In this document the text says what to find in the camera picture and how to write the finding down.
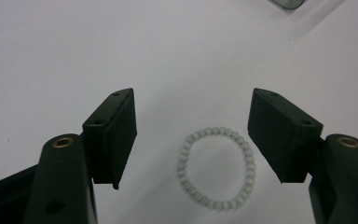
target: bracelet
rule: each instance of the bracelet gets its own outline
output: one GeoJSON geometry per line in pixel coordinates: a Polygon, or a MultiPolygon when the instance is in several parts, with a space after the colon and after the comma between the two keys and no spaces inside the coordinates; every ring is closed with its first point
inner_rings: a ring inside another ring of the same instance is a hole
{"type": "Polygon", "coordinates": [[[196,203],[199,203],[206,208],[216,211],[236,210],[246,203],[246,201],[249,199],[250,194],[253,191],[253,187],[255,185],[255,158],[253,157],[253,151],[249,147],[249,144],[237,132],[233,132],[231,129],[226,129],[223,127],[206,128],[192,133],[185,140],[184,146],[181,149],[180,153],[177,176],[183,189],[196,203]],[[231,138],[241,147],[241,150],[244,155],[245,181],[242,185],[240,192],[238,192],[238,194],[229,201],[218,202],[209,199],[207,196],[200,193],[186,176],[186,165],[191,147],[201,138],[212,135],[223,135],[231,138]]]}

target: white bead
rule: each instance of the white bead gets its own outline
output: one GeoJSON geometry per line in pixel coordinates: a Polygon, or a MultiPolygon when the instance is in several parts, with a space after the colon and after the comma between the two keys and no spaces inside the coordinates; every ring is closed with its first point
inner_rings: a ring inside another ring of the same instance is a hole
{"type": "Polygon", "coordinates": [[[226,135],[231,136],[231,134],[232,134],[232,130],[231,129],[226,129],[226,135]]]}
{"type": "Polygon", "coordinates": [[[244,190],[246,191],[246,193],[251,194],[253,192],[253,187],[246,185],[244,190]]]}
{"type": "Polygon", "coordinates": [[[247,143],[247,142],[243,142],[242,144],[241,144],[241,148],[243,148],[245,151],[246,150],[251,150],[250,148],[249,148],[249,143],[247,143]]]}
{"type": "Polygon", "coordinates": [[[202,204],[202,205],[204,205],[204,206],[206,206],[207,204],[208,204],[208,199],[205,197],[205,196],[201,196],[201,198],[200,198],[200,204],[202,204]]]}
{"type": "Polygon", "coordinates": [[[189,181],[182,183],[182,186],[185,190],[189,190],[191,187],[193,187],[189,181]]]}
{"type": "Polygon", "coordinates": [[[200,139],[200,135],[198,133],[193,133],[191,136],[194,138],[195,141],[200,139]]]}
{"type": "Polygon", "coordinates": [[[191,149],[191,143],[189,143],[189,142],[184,142],[184,143],[183,143],[183,147],[184,147],[184,148],[187,148],[187,149],[191,149]]]}
{"type": "Polygon", "coordinates": [[[189,143],[189,144],[193,144],[195,142],[195,139],[193,138],[193,136],[189,135],[187,138],[186,138],[186,141],[189,143]]]}
{"type": "Polygon", "coordinates": [[[241,145],[242,143],[245,142],[245,139],[242,136],[239,136],[236,141],[237,141],[238,144],[241,145]]]}
{"type": "Polygon", "coordinates": [[[182,182],[182,183],[185,183],[186,181],[188,181],[188,178],[186,176],[181,176],[179,178],[179,181],[182,182]]]}
{"type": "Polygon", "coordinates": [[[220,134],[226,134],[226,129],[224,127],[219,128],[220,134]]]}
{"type": "Polygon", "coordinates": [[[255,184],[255,179],[252,176],[246,176],[246,184],[252,186],[255,184]]]}
{"type": "Polygon", "coordinates": [[[186,148],[182,148],[182,151],[180,152],[180,155],[181,156],[188,156],[188,149],[186,149],[186,148]]]}
{"type": "Polygon", "coordinates": [[[231,209],[231,206],[230,206],[229,202],[223,202],[223,208],[226,211],[229,211],[231,209]]]}
{"type": "Polygon", "coordinates": [[[245,200],[241,197],[238,197],[235,199],[235,202],[237,203],[238,207],[241,207],[245,203],[245,200]]]}
{"type": "Polygon", "coordinates": [[[184,169],[186,168],[186,163],[181,161],[179,162],[178,167],[184,169]]]}
{"type": "Polygon", "coordinates": [[[211,135],[212,134],[212,128],[205,129],[206,134],[211,135]]]}
{"type": "Polygon", "coordinates": [[[201,195],[198,192],[196,192],[196,193],[193,194],[193,199],[194,199],[194,201],[199,203],[200,199],[201,199],[201,195]]]}
{"type": "Polygon", "coordinates": [[[255,158],[254,158],[253,156],[246,156],[246,157],[245,157],[245,160],[246,160],[247,162],[250,162],[250,161],[254,161],[255,158]]]}
{"type": "Polygon", "coordinates": [[[246,162],[246,167],[247,167],[249,170],[254,170],[254,169],[255,169],[255,163],[252,162],[252,161],[246,162]]]}
{"type": "Polygon", "coordinates": [[[236,203],[234,200],[231,200],[231,201],[229,202],[229,205],[230,205],[230,207],[231,207],[232,209],[234,209],[234,210],[236,210],[236,209],[238,208],[238,205],[237,205],[237,203],[236,203]]]}
{"type": "Polygon", "coordinates": [[[245,189],[242,189],[241,191],[240,191],[240,198],[242,198],[244,201],[245,200],[248,200],[248,198],[249,198],[249,194],[248,194],[248,192],[246,192],[246,190],[245,189]]]}
{"type": "Polygon", "coordinates": [[[247,171],[245,172],[245,175],[246,175],[246,176],[250,176],[250,177],[255,177],[255,171],[253,171],[253,170],[247,170],[247,171]]]}
{"type": "Polygon", "coordinates": [[[214,209],[214,201],[208,201],[207,205],[206,205],[209,209],[214,209]]]}
{"type": "Polygon", "coordinates": [[[187,156],[181,155],[180,158],[179,158],[179,161],[184,161],[184,162],[186,162],[186,161],[187,161],[187,156]]]}
{"type": "Polygon", "coordinates": [[[212,128],[212,133],[219,134],[219,128],[217,128],[217,127],[212,128]]]}
{"type": "Polygon", "coordinates": [[[204,137],[206,135],[205,130],[202,129],[201,131],[199,131],[199,135],[200,137],[204,137]]]}
{"type": "Polygon", "coordinates": [[[214,204],[214,209],[216,209],[216,211],[222,211],[223,209],[223,203],[217,202],[214,204]]]}
{"type": "Polygon", "coordinates": [[[252,156],[253,155],[253,151],[250,148],[248,148],[248,147],[242,147],[242,148],[245,149],[243,151],[243,153],[245,153],[246,156],[252,156]]]}
{"type": "Polygon", "coordinates": [[[234,141],[237,140],[237,137],[238,137],[238,133],[237,133],[237,132],[233,132],[233,133],[231,134],[231,138],[234,139],[234,141]]]}
{"type": "Polygon", "coordinates": [[[186,175],[186,171],[185,170],[178,171],[177,174],[178,174],[178,176],[184,176],[184,175],[186,175]]]}
{"type": "Polygon", "coordinates": [[[195,193],[197,193],[197,189],[194,188],[194,187],[192,187],[192,188],[188,189],[188,193],[189,193],[190,195],[194,195],[195,193]]]}

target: beaded bracelet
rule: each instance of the beaded bracelet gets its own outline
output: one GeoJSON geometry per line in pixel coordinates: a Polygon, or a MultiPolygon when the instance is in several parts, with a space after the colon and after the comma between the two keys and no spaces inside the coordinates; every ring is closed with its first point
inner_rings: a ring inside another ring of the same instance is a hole
{"type": "Polygon", "coordinates": [[[253,157],[253,151],[249,147],[249,144],[237,132],[233,132],[231,129],[226,129],[223,127],[206,128],[192,133],[185,140],[184,146],[180,153],[177,176],[184,190],[190,195],[190,197],[196,203],[199,203],[204,207],[216,211],[236,210],[245,204],[245,202],[248,200],[250,194],[253,191],[253,187],[255,185],[255,158],[253,157]],[[244,160],[246,163],[245,181],[242,185],[240,192],[238,192],[238,194],[229,201],[218,202],[209,199],[207,196],[200,193],[186,176],[186,165],[187,165],[189,151],[192,145],[196,143],[198,140],[200,140],[201,138],[212,136],[212,135],[223,135],[231,138],[238,145],[240,145],[242,152],[244,154],[244,160]]]}

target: white surface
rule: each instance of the white surface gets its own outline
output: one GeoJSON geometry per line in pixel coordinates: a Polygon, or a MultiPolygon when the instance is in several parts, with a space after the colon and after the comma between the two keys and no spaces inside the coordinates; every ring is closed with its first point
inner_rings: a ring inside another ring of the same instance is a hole
{"type": "MultiPolygon", "coordinates": [[[[50,138],[81,133],[128,87],[139,134],[120,190],[95,187],[100,223],[314,223],[310,179],[281,185],[254,145],[255,192],[235,212],[187,198],[176,161],[194,130],[246,135],[254,87],[307,111],[323,137],[358,137],[358,1],[309,0],[294,12],[265,0],[0,1],[0,179],[36,164],[50,138]]],[[[194,182],[236,192],[236,152],[199,148],[194,182]]]]}

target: screw hole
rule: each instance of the screw hole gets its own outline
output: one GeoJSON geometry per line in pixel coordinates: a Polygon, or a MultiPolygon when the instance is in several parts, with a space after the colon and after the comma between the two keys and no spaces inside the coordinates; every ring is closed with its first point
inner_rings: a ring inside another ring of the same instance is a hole
{"type": "Polygon", "coordinates": [[[304,119],[301,120],[301,123],[303,123],[305,125],[310,125],[311,124],[310,121],[304,120],[304,119]]]}
{"type": "Polygon", "coordinates": [[[358,147],[358,142],[349,138],[349,137],[339,137],[337,139],[337,141],[345,147],[354,147],[357,148],[358,147]]]}
{"type": "Polygon", "coordinates": [[[71,137],[60,138],[53,143],[54,147],[67,147],[74,142],[74,139],[71,137]]]}
{"type": "Polygon", "coordinates": [[[65,204],[60,201],[52,201],[46,206],[46,212],[49,215],[57,214],[62,211],[62,209],[65,207],[65,204]]]}
{"type": "Polygon", "coordinates": [[[103,120],[97,119],[94,121],[94,124],[101,125],[101,124],[103,124],[103,120]]]}

